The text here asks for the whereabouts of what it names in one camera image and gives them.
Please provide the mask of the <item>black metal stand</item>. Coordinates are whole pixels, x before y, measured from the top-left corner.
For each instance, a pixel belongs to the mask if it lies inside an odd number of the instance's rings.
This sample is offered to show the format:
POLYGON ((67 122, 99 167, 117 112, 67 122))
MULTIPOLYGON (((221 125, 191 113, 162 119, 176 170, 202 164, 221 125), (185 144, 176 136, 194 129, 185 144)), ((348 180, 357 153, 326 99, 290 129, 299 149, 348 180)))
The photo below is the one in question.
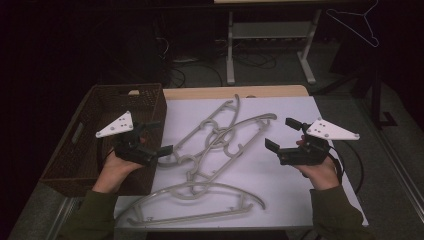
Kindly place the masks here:
POLYGON ((379 66, 375 63, 360 66, 336 82, 313 91, 312 95, 326 95, 352 80, 356 80, 350 91, 354 98, 363 99, 368 92, 371 92, 370 118, 374 126, 379 130, 383 127, 396 126, 393 116, 389 112, 381 111, 382 80, 379 66))

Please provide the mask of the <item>grey plastic hanger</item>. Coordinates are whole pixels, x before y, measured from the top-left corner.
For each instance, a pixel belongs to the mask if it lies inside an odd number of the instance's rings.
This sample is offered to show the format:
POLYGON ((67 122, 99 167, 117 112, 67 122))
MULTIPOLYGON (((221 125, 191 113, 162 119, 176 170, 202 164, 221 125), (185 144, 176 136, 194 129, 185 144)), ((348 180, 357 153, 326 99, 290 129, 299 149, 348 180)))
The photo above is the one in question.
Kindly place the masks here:
POLYGON ((276 120, 277 116, 273 113, 266 113, 257 115, 238 123, 235 123, 229 127, 214 128, 212 132, 206 137, 205 149, 200 152, 198 158, 193 156, 185 155, 179 162, 191 159, 194 162, 194 168, 186 173, 188 182, 198 182, 198 178, 202 178, 202 183, 212 183, 218 176, 224 172, 229 166, 240 157, 269 126, 272 120, 276 120), (237 151, 232 153, 230 151, 230 145, 232 140, 236 137, 237 128, 247 124, 255 123, 258 126, 257 132, 245 143, 237 144, 237 151), (201 164, 206 158, 207 154, 212 150, 220 150, 227 157, 227 160, 216 170, 213 170, 210 174, 201 171, 201 164))
POLYGON ((194 168, 198 169, 202 160, 211 150, 222 150, 229 158, 234 158, 239 153, 242 153, 242 147, 240 147, 237 153, 230 153, 228 150, 229 145, 235 136, 236 120, 240 112, 240 106, 240 97, 238 94, 235 94, 233 100, 227 100, 222 103, 215 111, 202 120, 179 142, 177 142, 174 145, 174 150, 171 155, 166 157, 164 160, 160 160, 158 165, 160 167, 169 168, 180 165, 185 161, 192 161, 194 163, 194 168), (227 126, 221 126, 216 120, 216 117, 223 111, 233 111, 233 117, 227 126), (205 131, 208 127, 210 127, 210 132, 202 140, 202 149, 193 153, 181 152, 181 150, 195 138, 196 134, 205 131))
POLYGON ((199 166, 192 160, 161 164, 146 196, 121 197, 115 208, 122 228, 199 228, 225 226, 263 212, 263 198, 243 187, 243 158, 206 158, 199 166))

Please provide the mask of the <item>metal floor rail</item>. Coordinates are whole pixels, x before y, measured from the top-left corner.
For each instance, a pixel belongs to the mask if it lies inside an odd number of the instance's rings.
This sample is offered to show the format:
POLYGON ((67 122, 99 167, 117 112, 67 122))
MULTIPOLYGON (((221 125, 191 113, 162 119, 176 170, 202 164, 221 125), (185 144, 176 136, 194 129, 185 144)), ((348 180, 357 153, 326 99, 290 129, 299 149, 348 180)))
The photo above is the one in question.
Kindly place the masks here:
POLYGON ((379 121, 371 118, 371 105, 365 100, 356 100, 355 104, 424 223, 424 132, 397 100, 383 104, 379 121))

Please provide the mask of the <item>white table mat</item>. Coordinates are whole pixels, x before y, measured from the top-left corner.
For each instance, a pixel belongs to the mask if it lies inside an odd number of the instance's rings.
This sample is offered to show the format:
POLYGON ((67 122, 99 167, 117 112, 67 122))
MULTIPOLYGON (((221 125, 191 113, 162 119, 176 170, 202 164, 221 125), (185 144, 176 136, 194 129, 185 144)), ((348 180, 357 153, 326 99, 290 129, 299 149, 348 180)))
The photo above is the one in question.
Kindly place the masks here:
MULTIPOLYGON (((227 99, 171 100, 168 103, 164 144, 174 145, 185 137, 202 120, 208 117, 227 99)), ((301 137, 301 132, 285 124, 287 118, 311 124, 322 118, 311 97, 271 97, 241 98, 241 106, 236 123, 245 119, 273 113, 277 116, 270 126, 238 158, 245 164, 240 168, 243 187, 261 196, 267 204, 263 212, 255 212, 250 217, 231 221, 228 227, 199 228, 184 225, 180 228, 122 228, 139 231, 231 231, 231 230, 268 230, 309 228, 312 225, 312 207, 309 191, 310 181, 301 176, 293 167, 280 164, 277 154, 265 147, 269 139, 282 148, 293 148, 301 137)), ((233 111, 223 111, 216 120, 221 126, 227 126, 233 117, 233 111)), ((256 132, 258 126, 247 124, 237 128, 230 151, 237 151, 237 144, 245 144, 256 132)), ((210 127, 195 135, 182 153, 193 153, 203 148, 202 140, 210 132, 210 127)), ((206 158, 221 159, 227 157, 220 150, 212 150, 206 158)))

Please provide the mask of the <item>person's right hand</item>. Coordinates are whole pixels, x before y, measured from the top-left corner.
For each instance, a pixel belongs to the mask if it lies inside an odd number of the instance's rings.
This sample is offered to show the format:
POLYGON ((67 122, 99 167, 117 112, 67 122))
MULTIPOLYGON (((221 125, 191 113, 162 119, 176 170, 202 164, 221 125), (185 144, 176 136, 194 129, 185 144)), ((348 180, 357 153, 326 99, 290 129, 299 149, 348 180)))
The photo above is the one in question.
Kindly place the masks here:
POLYGON ((327 157, 320 165, 295 165, 304 174, 315 190, 328 190, 340 185, 333 161, 327 157))

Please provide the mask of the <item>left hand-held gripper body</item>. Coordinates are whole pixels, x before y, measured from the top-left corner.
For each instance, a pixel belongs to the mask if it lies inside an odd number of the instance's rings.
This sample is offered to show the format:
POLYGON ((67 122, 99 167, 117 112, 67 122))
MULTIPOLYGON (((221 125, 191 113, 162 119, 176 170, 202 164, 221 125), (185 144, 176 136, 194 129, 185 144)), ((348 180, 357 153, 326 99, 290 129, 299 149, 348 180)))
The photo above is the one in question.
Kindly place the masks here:
POLYGON ((96 132, 95 137, 102 139, 109 136, 115 137, 113 151, 115 155, 125 161, 131 161, 149 166, 155 150, 149 149, 146 142, 142 141, 144 123, 134 122, 130 111, 109 123, 106 127, 96 132))

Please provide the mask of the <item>brown woven basket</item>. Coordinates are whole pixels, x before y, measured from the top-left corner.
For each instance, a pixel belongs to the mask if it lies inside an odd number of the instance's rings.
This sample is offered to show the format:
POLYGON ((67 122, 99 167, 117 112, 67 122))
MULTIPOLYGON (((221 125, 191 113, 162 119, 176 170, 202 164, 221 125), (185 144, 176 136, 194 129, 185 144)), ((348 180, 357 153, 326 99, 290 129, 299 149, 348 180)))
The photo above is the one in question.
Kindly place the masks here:
POLYGON ((96 133, 130 112, 138 124, 166 119, 167 104, 158 83, 96 85, 83 98, 47 164, 40 182, 66 197, 83 197, 96 182, 98 162, 108 154, 114 138, 96 133))

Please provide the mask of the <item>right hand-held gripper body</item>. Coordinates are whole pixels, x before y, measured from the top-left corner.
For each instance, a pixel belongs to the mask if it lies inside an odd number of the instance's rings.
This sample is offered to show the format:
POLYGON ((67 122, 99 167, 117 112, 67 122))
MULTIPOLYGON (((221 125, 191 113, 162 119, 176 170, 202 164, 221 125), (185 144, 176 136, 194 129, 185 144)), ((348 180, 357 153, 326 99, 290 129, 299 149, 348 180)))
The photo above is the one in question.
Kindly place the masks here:
POLYGON ((281 165, 319 165, 329 155, 329 140, 359 140, 353 133, 322 118, 311 124, 303 123, 304 140, 297 148, 283 148, 277 156, 281 165))

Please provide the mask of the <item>person's left hand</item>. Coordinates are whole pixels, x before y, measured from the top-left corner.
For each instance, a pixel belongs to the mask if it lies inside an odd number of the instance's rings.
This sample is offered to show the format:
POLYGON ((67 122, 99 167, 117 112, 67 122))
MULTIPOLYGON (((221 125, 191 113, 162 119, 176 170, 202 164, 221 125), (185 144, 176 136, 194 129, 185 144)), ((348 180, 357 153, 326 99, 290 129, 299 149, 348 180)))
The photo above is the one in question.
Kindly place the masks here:
POLYGON ((112 151, 106 158, 103 169, 92 187, 98 193, 116 193, 130 173, 142 168, 142 165, 125 161, 112 151))

